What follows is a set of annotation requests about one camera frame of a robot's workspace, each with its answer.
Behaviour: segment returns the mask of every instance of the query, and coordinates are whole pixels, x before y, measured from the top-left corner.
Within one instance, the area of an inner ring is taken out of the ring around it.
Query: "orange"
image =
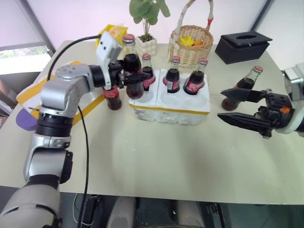
[[[195,40],[194,41],[194,46],[199,46],[199,45],[204,45],[204,42],[201,39]]]

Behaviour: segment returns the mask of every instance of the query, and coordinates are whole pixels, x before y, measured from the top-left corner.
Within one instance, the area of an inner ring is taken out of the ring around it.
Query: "white table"
[[[167,45],[159,45],[154,68],[167,66]],[[70,48],[57,66],[72,60],[96,63],[93,42]],[[258,60],[226,65],[209,55],[207,74],[211,113],[198,126],[135,119],[124,91],[123,106],[111,111],[102,102],[85,117],[90,143],[88,193],[230,203],[304,204],[304,139],[273,131],[269,140],[233,127],[217,117],[224,112],[220,91],[232,87],[253,65],[264,72],[255,89],[286,94],[280,70],[267,52]],[[45,75],[50,63],[40,74]],[[253,114],[258,104],[242,103],[238,112]],[[23,163],[31,133],[20,129],[18,105],[0,130],[0,185],[24,185]],[[81,122],[72,129],[74,164],[61,191],[83,192],[86,146]]]

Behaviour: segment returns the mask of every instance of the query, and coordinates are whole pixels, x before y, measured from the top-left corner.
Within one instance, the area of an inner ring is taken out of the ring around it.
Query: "wicker basket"
[[[195,0],[190,0],[184,7],[177,28],[172,32],[169,42],[170,58],[178,55],[180,57],[180,66],[191,68],[197,65],[200,58],[207,58],[211,46],[213,45],[213,36],[209,32],[211,22],[213,20],[213,0],[209,0],[210,12],[208,16],[208,24],[206,28],[201,28],[194,25],[182,25],[182,21],[187,9]],[[204,45],[187,46],[179,42],[179,37],[190,35],[194,40],[202,39]]]

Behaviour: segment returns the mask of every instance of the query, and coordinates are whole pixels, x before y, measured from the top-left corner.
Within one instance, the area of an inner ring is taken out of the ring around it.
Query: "white foam tray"
[[[198,125],[210,112],[208,77],[205,74],[205,85],[197,95],[189,95],[183,85],[190,74],[180,73],[180,90],[171,94],[162,82],[167,69],[154,70],[155,82],[149,91],[138,100],[129,100],[135,117],[140,120],[158,121],[168,124]]]

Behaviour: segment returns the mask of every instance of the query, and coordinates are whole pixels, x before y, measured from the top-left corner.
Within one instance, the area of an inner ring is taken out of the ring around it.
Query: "yellow box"
[[[121,46],[123,43],[123,36],[127,34],[128,27],[118,26],[118,25],[107,25],[99,34],[103,34],[104,31],[108,31],[111,35],[117,39]],[[97,48],[100,39],[96,39],[95,48]]]

